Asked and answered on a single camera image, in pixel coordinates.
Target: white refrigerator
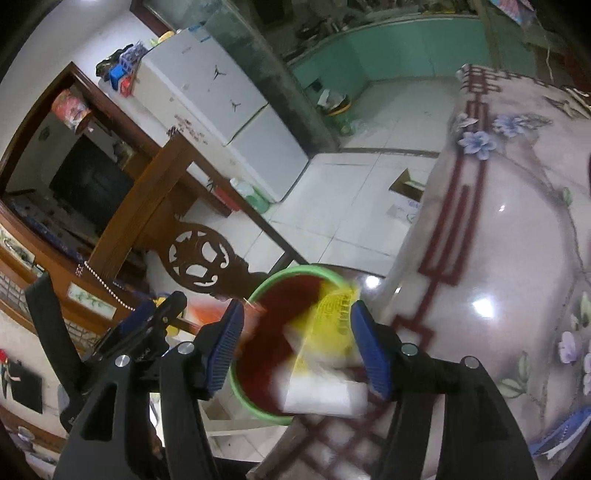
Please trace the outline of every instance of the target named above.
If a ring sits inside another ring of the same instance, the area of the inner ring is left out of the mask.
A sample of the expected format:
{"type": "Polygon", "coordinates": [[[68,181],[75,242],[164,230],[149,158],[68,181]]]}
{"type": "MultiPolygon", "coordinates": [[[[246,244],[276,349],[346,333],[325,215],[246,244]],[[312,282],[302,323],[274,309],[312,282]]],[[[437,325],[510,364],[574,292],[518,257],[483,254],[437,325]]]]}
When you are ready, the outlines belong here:
{"type": "Polygon", "coordinates": [[[246,180],[273,202],[308,163],[273,108],[203,27],[183,30],[148,52],[133,94],[224,176],[246,180]]]}

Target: metal screw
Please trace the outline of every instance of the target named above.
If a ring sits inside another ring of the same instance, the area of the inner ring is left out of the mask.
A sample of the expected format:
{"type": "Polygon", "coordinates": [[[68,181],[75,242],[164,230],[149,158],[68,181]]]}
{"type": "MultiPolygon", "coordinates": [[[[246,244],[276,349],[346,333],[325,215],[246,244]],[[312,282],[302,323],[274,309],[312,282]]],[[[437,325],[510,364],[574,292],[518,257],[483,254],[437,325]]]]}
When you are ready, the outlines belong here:
{"type": "Polygon", "coordinates": [[[480,362],[473,356],[467,356],[464,359],[464,365],[466,365],[468,368],[476,369],[480,366],[480,362]]]}
{"type": "Polygon", "coordinates": [[[415,356],[418,353],[418,348],[413,343],[403,343],[400,350],[406,356],[415,356]]]}
{"type": "Polygon", "coordinates": [[[181,355],[188,355],[195,350],[195,346],[191,342],[183,342],[177,347],[181,355]]]}
{"type": "Polygon", "coordinates": [[[118,367],[124,367],[129,363],[129,360],[131,360],[131,358],[129,358],[127,355],[119,355],[115,359],[115,365],[117,365],[118,367]]]}

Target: green wall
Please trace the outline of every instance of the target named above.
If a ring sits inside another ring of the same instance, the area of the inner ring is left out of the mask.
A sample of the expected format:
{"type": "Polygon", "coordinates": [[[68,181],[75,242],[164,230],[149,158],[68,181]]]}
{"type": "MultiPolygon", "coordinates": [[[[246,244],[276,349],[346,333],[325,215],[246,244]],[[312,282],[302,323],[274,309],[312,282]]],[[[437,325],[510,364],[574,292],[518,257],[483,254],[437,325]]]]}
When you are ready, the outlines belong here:
{"type": "MultiPolygon", "coordinates": [[[[504,69],[535,76],[534,55],[509,18],[490,15],[504,69]]],[[[326,88],[358,96],[368,82],[396,77],[452,76],[465,63],[491,66],[476,17],[420,18],[363,27],[330,37],[290,69],[303,88],[320,79],[326,88]]]]}
{"type": "Polygon", "coordinates": [[[367,75],[346,38],[345,35],[336,37],[336,41],[321,46],[303,61],[290,66],[303,88],[320,79],[324,87],[346,93],[351,98],[364,90],[367,75]]]}

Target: refrigerator door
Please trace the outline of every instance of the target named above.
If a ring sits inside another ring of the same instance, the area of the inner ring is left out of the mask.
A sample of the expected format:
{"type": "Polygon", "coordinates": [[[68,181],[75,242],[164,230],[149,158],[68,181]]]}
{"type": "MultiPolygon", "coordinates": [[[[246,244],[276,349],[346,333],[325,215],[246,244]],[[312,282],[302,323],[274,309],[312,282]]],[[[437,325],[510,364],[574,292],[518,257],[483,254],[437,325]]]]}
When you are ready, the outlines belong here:
{"type": "Polygon", "coordinates": [[[270,200],[280,202],[296,182],[308,157],[270,106],[266,106],[227,146],[270,200]]]}
{"type": "Polygon", "coordinates": [[[241,68],[201,26],[165,40],[141,63],[223,145],[267,104],[241,68]]]}

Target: floral tablecloth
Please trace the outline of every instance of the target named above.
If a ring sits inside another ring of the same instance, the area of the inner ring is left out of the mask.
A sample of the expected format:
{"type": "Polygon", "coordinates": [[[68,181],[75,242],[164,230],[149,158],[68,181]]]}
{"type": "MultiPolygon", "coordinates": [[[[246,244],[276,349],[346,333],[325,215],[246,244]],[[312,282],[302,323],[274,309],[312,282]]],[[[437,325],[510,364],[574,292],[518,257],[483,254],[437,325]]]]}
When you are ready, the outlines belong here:
{"type": "MultiPolygon", "coordinates": [[[[480,359],[551,478],[591,419],[591,116],[585,94],[464,66],[450,134],[397,262],[369,301],[431,356],[480,359]]],[[[368,478],[393,407],[296,418],[253,478],[368,478]]],[[[424,478],[436,474],[443,400],[424,478]]]]}

